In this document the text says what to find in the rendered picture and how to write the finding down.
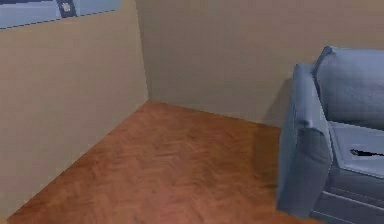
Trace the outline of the grey blue sofa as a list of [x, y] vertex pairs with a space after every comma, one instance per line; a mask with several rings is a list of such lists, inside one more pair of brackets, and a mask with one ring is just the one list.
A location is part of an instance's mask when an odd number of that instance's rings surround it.
[[384, 224], [384, 50], [327, 46], [295, 66], [276, 207], [327, 224]]

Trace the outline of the thin black object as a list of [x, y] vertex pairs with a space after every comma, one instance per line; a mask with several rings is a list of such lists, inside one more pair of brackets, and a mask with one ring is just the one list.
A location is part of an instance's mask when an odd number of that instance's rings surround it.
[[381, 154], [381, 153], [367, 152], [367, 151], [361, 151], [356, 149], [351, 149], [350, 152], [355, 156], [383, 156], [384, 157], [384, 154]]

